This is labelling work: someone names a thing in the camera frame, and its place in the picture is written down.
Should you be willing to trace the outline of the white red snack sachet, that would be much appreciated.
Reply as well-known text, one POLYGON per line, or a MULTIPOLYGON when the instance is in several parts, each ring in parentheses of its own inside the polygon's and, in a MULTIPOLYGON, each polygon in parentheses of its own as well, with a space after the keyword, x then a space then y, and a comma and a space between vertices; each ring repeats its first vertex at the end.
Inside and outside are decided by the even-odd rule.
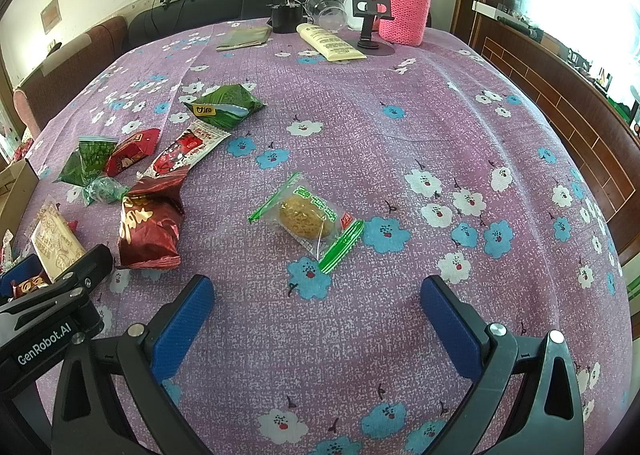
POLYGON ((193 122, 152 161, 143 175, 158 178, 183 167, 191 169, 228 137, 230 137, 228 131, 201 120, 193 122))

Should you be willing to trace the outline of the small green yellow-label packet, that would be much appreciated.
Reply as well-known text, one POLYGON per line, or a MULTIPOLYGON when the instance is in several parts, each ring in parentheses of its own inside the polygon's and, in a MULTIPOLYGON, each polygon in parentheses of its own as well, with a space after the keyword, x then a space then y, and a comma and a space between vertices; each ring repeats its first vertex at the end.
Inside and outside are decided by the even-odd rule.
POLYGON ((222 130, 234 129, 266 106, 241 84, 218 87, 184 105, 196 118, 222 130))

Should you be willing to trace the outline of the purple floral tablecloth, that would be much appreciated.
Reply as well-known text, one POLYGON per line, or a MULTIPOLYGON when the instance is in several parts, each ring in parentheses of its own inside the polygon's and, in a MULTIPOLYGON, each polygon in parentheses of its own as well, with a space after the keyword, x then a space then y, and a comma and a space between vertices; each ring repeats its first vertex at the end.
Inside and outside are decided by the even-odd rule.
POLYGON ((602 449, 629 401, 614 221, 637 189, 601 132, 494 42, 330 62, 294 34, 222 52, 230 32, 90 61, 28 152, 29 212, 54 201, 113 250, 105 333, 208 276, 160 381, 212 452, 417 454, 469 388, 420 306, 434 274, 513 334, 564 335, 602 449))

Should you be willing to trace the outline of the clear green-striped cookie packet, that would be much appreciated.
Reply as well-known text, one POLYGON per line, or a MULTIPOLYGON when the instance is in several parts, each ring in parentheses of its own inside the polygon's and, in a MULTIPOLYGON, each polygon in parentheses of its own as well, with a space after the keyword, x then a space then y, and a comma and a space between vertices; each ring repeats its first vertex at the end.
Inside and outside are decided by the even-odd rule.
POLYGON ((300 171, 294 171, 248 221, 274 222, 302 245, 319 269, 330 274, 360 238, 364 222, 323 197, 300 171))

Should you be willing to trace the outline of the wooden cabinet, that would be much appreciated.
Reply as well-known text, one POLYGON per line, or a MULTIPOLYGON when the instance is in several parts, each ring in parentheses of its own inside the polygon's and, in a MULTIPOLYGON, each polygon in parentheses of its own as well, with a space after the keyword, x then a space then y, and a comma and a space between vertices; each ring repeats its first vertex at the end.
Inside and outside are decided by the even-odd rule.
POLYGON ((628 263, 639 253, 639 138, 555 48, 476 13, 473 1, 456 0, 451 31, 542 111, 596 197, 620 260, 628 263))

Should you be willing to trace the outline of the white round container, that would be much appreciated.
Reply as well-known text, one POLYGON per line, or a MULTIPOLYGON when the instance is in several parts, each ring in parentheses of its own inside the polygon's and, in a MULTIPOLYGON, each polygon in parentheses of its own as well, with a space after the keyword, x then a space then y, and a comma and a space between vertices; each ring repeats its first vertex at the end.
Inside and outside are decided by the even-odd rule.
POLYGON ((344 11, 346 16, 346 24, 350 30, 356 30, 360 32, 362 29, 363 18, 354 15, 354 6, 352 5, 352 0, 344 0, 344 11))

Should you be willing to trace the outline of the green crinkled snack packet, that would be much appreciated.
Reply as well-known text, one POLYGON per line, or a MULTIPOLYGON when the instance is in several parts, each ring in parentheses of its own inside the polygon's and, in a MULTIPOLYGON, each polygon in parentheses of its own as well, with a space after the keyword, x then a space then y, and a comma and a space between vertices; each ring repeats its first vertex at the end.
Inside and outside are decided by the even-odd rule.
POLYGON ((81 136, 77 148, 70 153, 56 182, 88 186, 102 175, 107 160, 115 151, 117 139, 104 136, 81 136))

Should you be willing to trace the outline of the brown cardboard box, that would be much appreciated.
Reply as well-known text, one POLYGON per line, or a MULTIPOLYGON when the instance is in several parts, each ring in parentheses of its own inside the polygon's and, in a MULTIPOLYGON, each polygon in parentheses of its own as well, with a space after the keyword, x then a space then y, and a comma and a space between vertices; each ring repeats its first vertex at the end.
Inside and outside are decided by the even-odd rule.
POLYGON ((1 171, 0 238, 4 238, 7 230, 16 233, 38 182, 28 160, 19 160, 1 171))

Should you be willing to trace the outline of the beige wafer biscuit packet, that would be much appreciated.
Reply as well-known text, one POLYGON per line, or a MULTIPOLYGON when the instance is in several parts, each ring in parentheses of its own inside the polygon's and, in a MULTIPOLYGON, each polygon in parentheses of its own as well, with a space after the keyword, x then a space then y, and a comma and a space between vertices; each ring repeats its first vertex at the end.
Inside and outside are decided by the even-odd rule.
POLYGON ((86 252, 61 212, 52 203, 40 208, 29 239, 50 281, 54 281, 86 252))

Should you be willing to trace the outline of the green clear twisted candy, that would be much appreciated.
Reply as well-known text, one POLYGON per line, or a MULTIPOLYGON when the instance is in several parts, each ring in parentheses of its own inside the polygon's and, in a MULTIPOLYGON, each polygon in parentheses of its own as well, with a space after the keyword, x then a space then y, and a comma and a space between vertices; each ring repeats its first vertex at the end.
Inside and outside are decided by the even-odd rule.
POLYGON ((93 179, 88 186, 84 187, 82 197, 84 197, 86 206, 95 202, 112 204, 120 202, 129 190, 129 186, 123 186, 122 183, 112 177, 99 176, 93 179))

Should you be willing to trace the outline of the black small pot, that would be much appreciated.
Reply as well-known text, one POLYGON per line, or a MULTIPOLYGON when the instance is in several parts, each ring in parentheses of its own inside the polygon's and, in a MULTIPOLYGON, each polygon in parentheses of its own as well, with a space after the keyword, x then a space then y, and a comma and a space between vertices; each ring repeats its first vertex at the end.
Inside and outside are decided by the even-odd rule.
POLYGON ((284 0, 271 7, 268 24, 273 33, 292 34, 305 19, 304 5, 299 0, 284 0))

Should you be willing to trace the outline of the black sofa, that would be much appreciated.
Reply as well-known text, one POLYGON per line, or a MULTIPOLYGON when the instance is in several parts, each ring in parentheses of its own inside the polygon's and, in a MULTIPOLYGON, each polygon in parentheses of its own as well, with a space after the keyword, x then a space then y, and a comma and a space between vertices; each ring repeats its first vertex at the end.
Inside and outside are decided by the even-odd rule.
MULTIPOLYGON (((222 22, 268 19, 272 7, 286 0, 177 0, 136 15, 129 24, 127 48, 222 22)), ((295 0, 303 4, 305 0, 295 0)))

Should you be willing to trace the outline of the green booklet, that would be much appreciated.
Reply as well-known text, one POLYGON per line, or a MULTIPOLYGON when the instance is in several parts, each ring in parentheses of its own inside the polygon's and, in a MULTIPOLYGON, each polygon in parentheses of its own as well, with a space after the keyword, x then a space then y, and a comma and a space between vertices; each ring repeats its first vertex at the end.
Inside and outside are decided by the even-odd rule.
POLYGON ((222 52, 261 46, 268 41, 270 34, 271 27, 269 25, 235 28, 221 39, 216 50, 222 52))

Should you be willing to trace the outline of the shiny red foil packet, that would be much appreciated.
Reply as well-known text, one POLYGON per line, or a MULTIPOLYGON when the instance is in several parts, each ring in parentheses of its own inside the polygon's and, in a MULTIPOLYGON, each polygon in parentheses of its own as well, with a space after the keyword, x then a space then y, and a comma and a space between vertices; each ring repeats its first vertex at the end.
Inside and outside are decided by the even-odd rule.
POLYGON ((13 298, 21 298, 28 293, 33 293, 35 290, 47 287, 51 284, 46 273, 41 272, 38 275, 25 279, 24 282, 15 283, 12 285, 13 298))

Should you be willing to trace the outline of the large dark red snack bag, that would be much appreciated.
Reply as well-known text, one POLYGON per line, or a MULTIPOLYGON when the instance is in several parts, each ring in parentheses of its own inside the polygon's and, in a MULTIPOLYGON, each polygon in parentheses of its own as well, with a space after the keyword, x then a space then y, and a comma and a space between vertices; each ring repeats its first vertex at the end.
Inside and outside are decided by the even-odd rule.
POLYGON ((186 167, 142 177, 122 197, 118 252, 126 269, 171 270, 180 264, 178 241, 184 208, 180 191, 186 167))

